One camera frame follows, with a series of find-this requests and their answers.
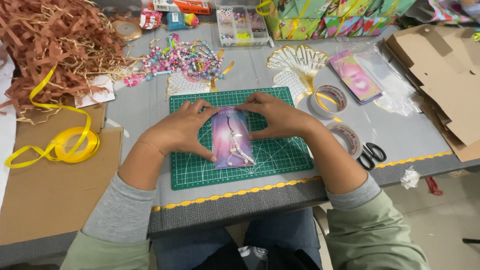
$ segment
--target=plastic storage container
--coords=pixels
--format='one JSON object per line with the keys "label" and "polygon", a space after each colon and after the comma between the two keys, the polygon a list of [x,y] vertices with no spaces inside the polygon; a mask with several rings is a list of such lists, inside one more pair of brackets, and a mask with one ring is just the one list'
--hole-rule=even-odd
{"label": "plastic storage container", "polygon": [[[262,46],[268,43],[268,28],[264,17],[256,12],[256,6],[222,5],[223,2],[216,1],[218,35],[223,47]],[[251,2],[236,1],[240,4]]]}

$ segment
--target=tiled floor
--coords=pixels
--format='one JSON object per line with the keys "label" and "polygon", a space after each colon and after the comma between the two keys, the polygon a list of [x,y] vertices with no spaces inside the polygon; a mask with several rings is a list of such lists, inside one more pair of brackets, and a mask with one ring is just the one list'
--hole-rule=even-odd
{"label": "tiled floor", "polygon": [[[411,239],[423,249],[432,270],[480,269],[480,245],[462,243],[462,238],[480,239],[480,174],[434,179],[443,196],[429,194],[423,179],[415,189],[396,185],[384,191],[404,215]],[[323,235],[319,239],[324,270],[331,270]]]}

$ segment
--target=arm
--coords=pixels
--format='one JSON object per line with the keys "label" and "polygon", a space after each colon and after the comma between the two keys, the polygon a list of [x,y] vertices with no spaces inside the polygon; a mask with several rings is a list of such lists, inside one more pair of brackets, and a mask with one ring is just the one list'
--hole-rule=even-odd
{"label": "arm", "polygon": [[204,100],[186,101],[140,136],[77,234],[61,269],[148,269],[146,235],[161,164],[172,151],[215,161],[197,133],[217,112]]}
{"label": "arm", "polygon": [[237,108],[260,113],[268,122],[250,139],[298,136],[309,146],[334,207],[325,238],[334,269],[429,269],[391,200],[320,121],[261,92]]}

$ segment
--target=bag of blue beads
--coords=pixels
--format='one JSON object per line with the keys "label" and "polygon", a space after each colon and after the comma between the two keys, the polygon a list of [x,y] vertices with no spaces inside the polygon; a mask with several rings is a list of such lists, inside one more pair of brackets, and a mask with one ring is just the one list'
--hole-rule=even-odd
{"label": "bag of blue beads", "polygon": [[192,29],[193,27],[187,26],[183,19],[183,14],[180,12],[167,13],[167,30],[178,29]]}

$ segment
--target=person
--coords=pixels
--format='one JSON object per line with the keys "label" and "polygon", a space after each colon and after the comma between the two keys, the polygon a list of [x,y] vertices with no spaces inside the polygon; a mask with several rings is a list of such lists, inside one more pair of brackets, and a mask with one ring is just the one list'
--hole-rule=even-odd
{"label": "person", "polygon": [[[249,133],[250,140],[298,136],[309,146],[333,206],[325,237],[333,269],[429,269],[390,198],[320,121],[262,92],[236,108],[267,120],[267,128]],[[78,232],[62,270],[148,269],[146,235],[161,164],[173,151],[215,161],[197,133],[218,111],[201,99],[186,101],[140,136]],[[225,228],[153,241],[159,270],[322,268],[311,208],[250,222],[244,245],[238,250]]]}

